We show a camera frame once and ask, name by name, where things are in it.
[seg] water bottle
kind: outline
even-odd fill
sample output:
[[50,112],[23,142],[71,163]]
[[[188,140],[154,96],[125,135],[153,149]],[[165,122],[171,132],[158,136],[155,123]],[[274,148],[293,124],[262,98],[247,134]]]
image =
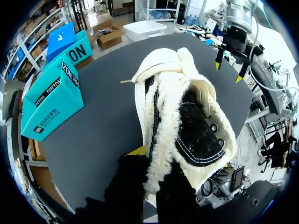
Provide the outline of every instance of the water bottle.
[[191,15],[187,16],[186,19],[185,19],[185,24],[187,26],[192,26],[193,25],[193,18]]
[[196,16],[194,17],[193,24],[196,25],[196,26],[200,25],[199,17],[196,17]]

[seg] white sneaker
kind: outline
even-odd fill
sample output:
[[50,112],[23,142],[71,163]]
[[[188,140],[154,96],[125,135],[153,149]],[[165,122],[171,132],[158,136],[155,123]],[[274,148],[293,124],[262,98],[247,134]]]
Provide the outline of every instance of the white sneaker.
[[152,51],[132,82],[150,161],[147,193],[159,191],[173,160],[198,190],[234,157],[233,129],[216,102],[213,85],[198,73],[188,49]]

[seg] shoelace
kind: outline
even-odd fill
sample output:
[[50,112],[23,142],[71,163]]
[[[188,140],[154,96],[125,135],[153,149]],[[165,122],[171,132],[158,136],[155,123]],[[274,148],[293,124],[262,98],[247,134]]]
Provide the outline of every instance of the shoelace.
[[215,90],[211,85],[207,85],[207,82],[201,78],[201,75],[198,73],[194,60],[187,48],[181,48],[178,50],[178,57],[180,59],[179,63],[174,62],[164,62],[157,63],[147,68],[144,71],[137,72],[132,80],[122,81],[121,83],[127,83],[129,81],[133,83],[144,82],[146,79],[151,76],[159,76],[161,72],[178,72],[185,76],[182,79],[182,85],[186,82],[190,82],[192,86],[196,88],[196,91],[199,96],[201,104],[204,106],[204,111],[207,117],[210,117],[210,98],[216,100]]

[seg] white storage bin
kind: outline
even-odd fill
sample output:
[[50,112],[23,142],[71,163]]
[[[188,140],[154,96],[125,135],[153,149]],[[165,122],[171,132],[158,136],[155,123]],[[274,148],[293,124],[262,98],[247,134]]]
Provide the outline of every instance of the white storage bin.
[[167,26],[153,21],[139,21],[125,25],[123,28],[128,38],[141,41],[149,37],[164,35]]

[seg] round table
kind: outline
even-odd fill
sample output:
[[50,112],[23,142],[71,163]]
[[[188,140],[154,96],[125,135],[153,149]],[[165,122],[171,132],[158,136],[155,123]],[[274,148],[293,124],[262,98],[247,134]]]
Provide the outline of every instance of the round table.
[[[84,207],[87,196],[103,200],[120,155],[142,145],[134,84],[120,81],[131,79],[151,51],[181,47],[189,49],[199,73],[215,86],[217,101],[239,135],[252,93],[244,81],[235,84],[238,74],[225,60],[216,71],[217,52],[198,38],[165,35],[117,49],[79,70],[84,108],[42,142],[51,176],[73,210]],[[145,218],[155,214],[150,208],[146,205]]]

